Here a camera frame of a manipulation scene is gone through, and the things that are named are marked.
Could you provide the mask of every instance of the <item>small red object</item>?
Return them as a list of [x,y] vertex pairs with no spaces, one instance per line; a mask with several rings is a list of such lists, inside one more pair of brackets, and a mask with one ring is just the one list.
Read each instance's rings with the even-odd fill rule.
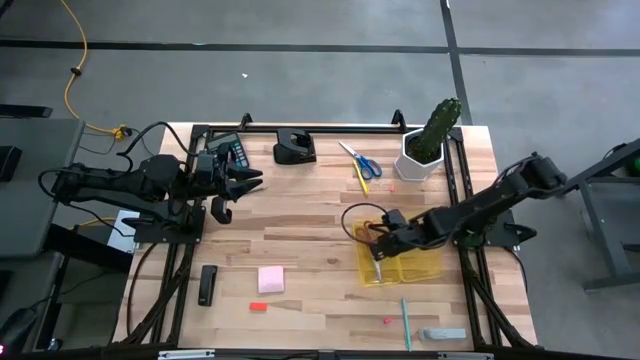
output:
[[251,311],[267,311],[267,303],[251,303],[249,304]]

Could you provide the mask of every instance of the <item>gray floor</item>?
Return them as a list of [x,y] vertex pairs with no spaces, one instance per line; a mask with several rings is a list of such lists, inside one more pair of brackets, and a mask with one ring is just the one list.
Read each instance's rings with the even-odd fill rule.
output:
[[[459,46],[637,49],[635,0],[450,0]],[[73,0],[98,41],[446,46],[437,0]],[[0,37],[79,39],[58,1],[21,0]],[[0,103],[50,106],[69,116],[62,93],[78,50],[2,48]],[[462,56],[474,124],[488,125],[499,165],[532,151],[568,175],[640,134],[638,57]],[[409,122],[455,96],[446,54],[228,51],[90,52],[72,102],[96,125],[143,128],[157,121]],[[160,144],[154,131],[147,143]],[[106,150],[107,138],[85,146]],[[144,156],[136,150],[137,159]],[[78,161],[123,166],[114,155]],[[92,204],[101,215],[115,209]],[[637,358],[640,287],[586,295],[606,274],[580,215],[580,200],[529,201],[517,220],[538,229],[524,244],[529,298],[540,344],[554,350]],[[88,218],[60,209],[58,222]]]

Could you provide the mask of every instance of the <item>yellow pen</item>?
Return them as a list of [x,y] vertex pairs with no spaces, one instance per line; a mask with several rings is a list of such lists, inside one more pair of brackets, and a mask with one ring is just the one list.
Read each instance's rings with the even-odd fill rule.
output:
[[364,179],[362,178],[362,172],[360,172],[360,166],[358,166],[358,162],[353,160],[353,166],[356,168],[358,179],[360,179],[360,185],[362,186],[362,191],[364,192],[365,195],[369,194],[369,186],[367,186],[367,183],[364,182]]

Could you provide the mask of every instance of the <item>wooden tabletop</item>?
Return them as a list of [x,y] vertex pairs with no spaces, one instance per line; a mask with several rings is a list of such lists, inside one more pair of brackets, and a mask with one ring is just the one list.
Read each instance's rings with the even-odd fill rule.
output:
[[[188,143],[191,123],[172,124]],[[496,162],[483,126],[462,128],[473,188],[489,186]],[[423,183],[402,182],[392,163],[400,148],[400,135],[315,134],[318,160],[295,166],[277,165],[272,147],[275,134],[243,134],[251,167],[262,170],[267,189],[229,204],[233,222],[218,224],[207,216],[202,242],[196,246],[185,304],[180,347],[404,350],[400,299],[408,301],[414,350],[470,350],[473,348],[462,275],[457,253],[443,249],[443,274],[437,279],[410,284],[365,288],[360,284],[355,244],[340,228],[340,215],[351,204],[369,201],[387,209],[416,214],[430,207],[449,205],[444,166]],[[353,169],[352,157],[340,147],[343,140],[383,169],[381,179],[369,182],[365,197]],[[171,134],[165,132],[161,153],[184,159]],[[455,148],[452,147],[459,175]],[[379,216],[375,209],[360,209],[348,221]],[[135,254],[129,281],[146,246]],[[168,246],[158,245],[143,264],[133,296],[135,326],[158,296]],[[502,249],[487,248],[487,260],[497,303],[521,334],[536,343],[529,305],[518,263]],[[220,266],[213,306],[197,305],[202,265]],[[257,269],[285,267],[285,291],[259,295]],[[114,341],[125,336],[126,295]],[[249,303],[267,302],[266,313],[252,313]],[[173,300],[165,316],[163,339],[173,313]],[[486,311],[479,305],[483,334],[489,341]],[[389,324],[383,319],[391,317]],[[417,331],[429,327],[467,328],[467,340],[422,343]]]

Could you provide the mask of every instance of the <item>scissors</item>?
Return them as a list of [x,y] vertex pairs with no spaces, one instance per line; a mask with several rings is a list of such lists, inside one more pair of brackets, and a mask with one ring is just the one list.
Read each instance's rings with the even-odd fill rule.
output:
[[362,178],[365,180],[370,180],[371,178],[382,176],[382,168],[380,165],[374,160],[367,159],[366,157],[358,154],[353,151],[352,148],[347,146],[342,141],[338,141],[342,147],[349,152],[356,160],[358,160],[358,164],[360,164],[360,172],[362,173]]

